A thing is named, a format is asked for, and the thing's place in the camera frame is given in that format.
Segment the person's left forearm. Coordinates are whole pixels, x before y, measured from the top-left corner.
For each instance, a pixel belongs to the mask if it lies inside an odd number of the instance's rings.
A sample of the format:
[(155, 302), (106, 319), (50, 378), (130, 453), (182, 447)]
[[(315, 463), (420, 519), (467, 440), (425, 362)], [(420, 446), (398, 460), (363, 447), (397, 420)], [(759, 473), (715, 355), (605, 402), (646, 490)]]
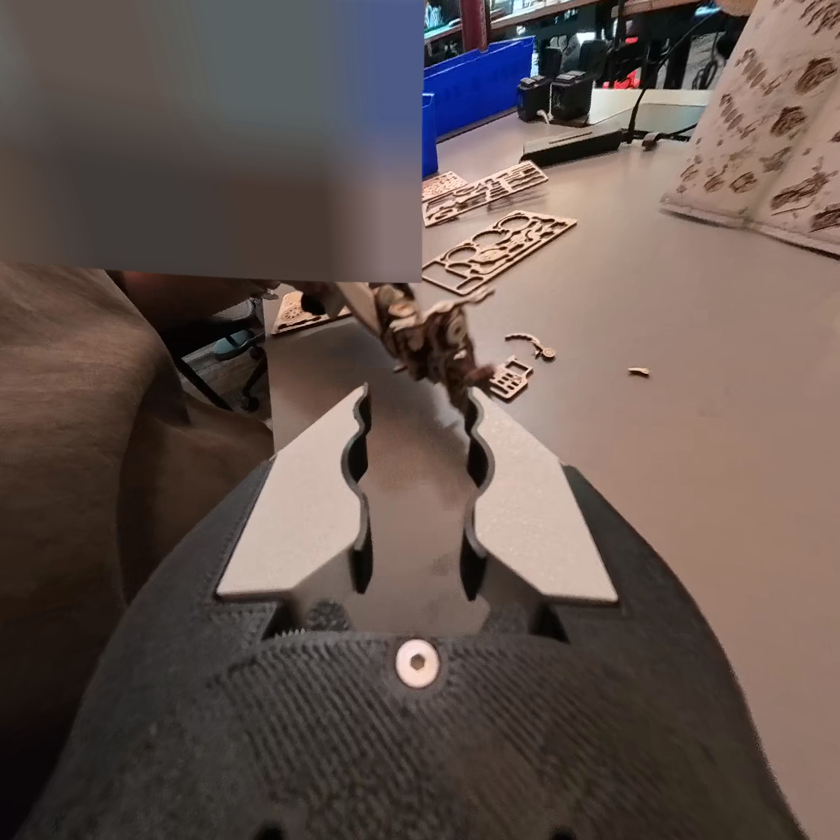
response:
[(281, 285), (280, 280), (155, 274), (108, 270), (132, 304), (152, 323), (192, 321), (214, 316)]

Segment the person's brown sweater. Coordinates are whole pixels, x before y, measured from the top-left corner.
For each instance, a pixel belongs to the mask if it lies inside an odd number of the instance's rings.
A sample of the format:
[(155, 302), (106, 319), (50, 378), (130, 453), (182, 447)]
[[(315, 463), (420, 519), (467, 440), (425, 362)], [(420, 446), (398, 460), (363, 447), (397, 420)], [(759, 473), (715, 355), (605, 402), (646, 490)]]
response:
[(142, 586), (272, 455), (106, 270), (1, 266), (1, 821), (12, 838)]

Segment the dark red pillar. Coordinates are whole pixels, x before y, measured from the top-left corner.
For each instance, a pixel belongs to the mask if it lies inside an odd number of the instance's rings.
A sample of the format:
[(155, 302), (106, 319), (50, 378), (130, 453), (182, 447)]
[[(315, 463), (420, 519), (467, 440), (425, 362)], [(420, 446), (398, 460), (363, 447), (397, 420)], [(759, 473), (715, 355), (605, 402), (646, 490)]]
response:
[(459, 1), (461, 40), (464, 51), (486, 52), (490, 42), (490, 1)]

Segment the slotted wooden panel piece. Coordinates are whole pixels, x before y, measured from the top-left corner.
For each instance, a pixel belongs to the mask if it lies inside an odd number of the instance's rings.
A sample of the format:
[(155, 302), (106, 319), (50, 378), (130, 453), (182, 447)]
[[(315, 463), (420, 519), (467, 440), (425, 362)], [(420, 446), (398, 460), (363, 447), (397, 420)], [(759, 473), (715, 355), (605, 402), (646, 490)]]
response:
[(533, 367), (530, 364), (511, 355), (503, 364), (496, 365), (488, 383), (489, 394), (509, 403), (528, 388), (532, 374)]

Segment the printed instruction booklet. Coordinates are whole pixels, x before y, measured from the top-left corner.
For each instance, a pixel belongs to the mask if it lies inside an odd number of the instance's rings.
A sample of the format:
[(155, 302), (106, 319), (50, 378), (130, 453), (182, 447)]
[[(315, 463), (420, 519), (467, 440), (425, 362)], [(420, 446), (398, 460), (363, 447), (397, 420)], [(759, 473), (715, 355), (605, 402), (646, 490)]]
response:
[(662, 204), (838, 256), (838, 1), (756, 3)]

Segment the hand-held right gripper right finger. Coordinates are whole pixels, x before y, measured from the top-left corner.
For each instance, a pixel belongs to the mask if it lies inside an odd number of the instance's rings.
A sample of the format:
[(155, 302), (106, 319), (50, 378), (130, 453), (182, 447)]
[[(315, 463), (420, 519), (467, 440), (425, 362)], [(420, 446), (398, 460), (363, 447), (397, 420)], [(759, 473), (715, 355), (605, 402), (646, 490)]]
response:
[(553, 606), (613, 608), (616, 590), (560, 459), (483, 392), (468, 399), (461, 585), (530, 627)]

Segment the wooden motorcycle model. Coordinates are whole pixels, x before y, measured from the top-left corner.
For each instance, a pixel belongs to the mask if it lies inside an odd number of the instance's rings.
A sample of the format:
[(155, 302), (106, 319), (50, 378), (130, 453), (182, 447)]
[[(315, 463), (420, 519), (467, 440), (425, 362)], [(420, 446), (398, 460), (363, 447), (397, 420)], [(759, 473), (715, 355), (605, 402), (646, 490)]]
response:
[(468, 412), (471, 390), (487, 391), (495, 370), (476, 360), (466, 310), (493, 293), (479, 289), (423, 309), (407, 285), (373, 288), (377, 333), (386, 351), (416, 382), (441, 385), (462, 415)]

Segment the black battery charger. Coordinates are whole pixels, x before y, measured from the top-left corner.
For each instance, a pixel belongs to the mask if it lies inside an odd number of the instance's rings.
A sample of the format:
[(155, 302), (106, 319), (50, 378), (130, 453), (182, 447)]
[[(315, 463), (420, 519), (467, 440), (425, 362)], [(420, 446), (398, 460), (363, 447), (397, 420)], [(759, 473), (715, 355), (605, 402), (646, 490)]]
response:
[(549, 94), (553, 123), (585, 121), (592, 105), (594, 76), (583, 70), (568, 70), (552, 80)]
[(517, 91), (518, 118), (524, 123), (550, 120), (552, 79), (543, 75), (520, 79)]

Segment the long black box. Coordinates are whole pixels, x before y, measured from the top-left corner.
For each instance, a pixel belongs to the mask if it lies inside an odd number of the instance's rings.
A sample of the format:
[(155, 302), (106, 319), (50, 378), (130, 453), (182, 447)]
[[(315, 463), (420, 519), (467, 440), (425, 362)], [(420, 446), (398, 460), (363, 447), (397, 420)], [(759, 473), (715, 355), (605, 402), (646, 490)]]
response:
[(618, 151), (625, 142), (627, 131), (583, 130), (550, 139), (533, 140), (523, 145), (520, 163), (532, 163), (540, 168), (584, 160)]

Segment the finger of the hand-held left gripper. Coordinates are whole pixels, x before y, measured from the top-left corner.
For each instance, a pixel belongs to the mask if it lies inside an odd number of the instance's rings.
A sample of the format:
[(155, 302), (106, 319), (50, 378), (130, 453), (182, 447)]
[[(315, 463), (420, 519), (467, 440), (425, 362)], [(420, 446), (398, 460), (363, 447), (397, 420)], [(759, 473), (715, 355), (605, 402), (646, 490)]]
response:
[(385, 341), (387, 311), (396, 299), (396, 285), (344, 282), (324, 285), (324, 310), (336, 319), (347, 310), (380, 342)]

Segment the uncut engraved wooden sheet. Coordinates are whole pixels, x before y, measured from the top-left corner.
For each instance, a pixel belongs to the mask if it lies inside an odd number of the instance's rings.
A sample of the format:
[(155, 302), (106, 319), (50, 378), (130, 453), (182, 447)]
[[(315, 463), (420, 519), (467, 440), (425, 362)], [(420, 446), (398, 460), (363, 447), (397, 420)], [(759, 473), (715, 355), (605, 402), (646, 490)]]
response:
[(313, 314), (305, 311), (301, 305), (303, 299), (299, 290), (288, 292), (280, 301), (276, 318), (269, 331), (270, 336), (277, 337), (287, 333), (293, 333), (304, 329), (311, 329), (324, 323), (346, 319), (351, 316), (351, 311), (344, 307), (335, 316), (328, 314)]

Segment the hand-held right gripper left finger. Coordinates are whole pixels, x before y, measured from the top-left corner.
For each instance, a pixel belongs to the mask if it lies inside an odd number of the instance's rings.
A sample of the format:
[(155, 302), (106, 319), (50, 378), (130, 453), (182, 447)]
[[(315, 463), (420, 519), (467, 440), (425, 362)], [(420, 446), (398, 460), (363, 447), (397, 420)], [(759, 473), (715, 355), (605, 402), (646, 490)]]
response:
[(321, 602), (366, 593), (372, 578), (371, 395), (363, 384), (270, 461), (217, 585), (223, 602), (279, 602), (301, 621)]

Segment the wooden sheet with slot cutouts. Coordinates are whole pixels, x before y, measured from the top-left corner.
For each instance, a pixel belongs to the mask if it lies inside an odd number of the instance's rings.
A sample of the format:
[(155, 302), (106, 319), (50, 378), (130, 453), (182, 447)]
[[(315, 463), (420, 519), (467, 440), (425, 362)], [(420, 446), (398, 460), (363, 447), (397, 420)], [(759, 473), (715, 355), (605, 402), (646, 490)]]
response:
[(458, 190), (455, 206), (459, 211), (468, 212), (524, 193), (548, 180), (548, 176), (533, 162), (519, 162)]

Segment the large wooden sheet, gear holes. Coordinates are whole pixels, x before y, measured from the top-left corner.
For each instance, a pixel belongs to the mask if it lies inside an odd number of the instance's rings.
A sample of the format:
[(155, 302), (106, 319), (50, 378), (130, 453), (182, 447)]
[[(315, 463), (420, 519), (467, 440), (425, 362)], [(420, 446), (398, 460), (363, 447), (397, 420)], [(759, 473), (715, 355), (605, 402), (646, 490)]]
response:
[(464, 298), (575, 229), (578, 220), (517, 211), (423, 265), (422, 280)]

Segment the grey desk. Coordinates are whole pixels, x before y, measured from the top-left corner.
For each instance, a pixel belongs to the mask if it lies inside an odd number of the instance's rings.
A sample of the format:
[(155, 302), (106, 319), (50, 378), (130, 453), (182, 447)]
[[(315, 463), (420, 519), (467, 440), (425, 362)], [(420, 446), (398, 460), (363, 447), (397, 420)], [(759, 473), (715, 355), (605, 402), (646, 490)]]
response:
[(662, 212), (686, 147), (550, 167), (421, 224), (421, 264), (514, 209), (577, 219), (470, 308), (478, 356), (519, 355), (509, 329), (555, 349), (504, 407), (676, 573), (793, 812), (838, 838), (838, 261)]

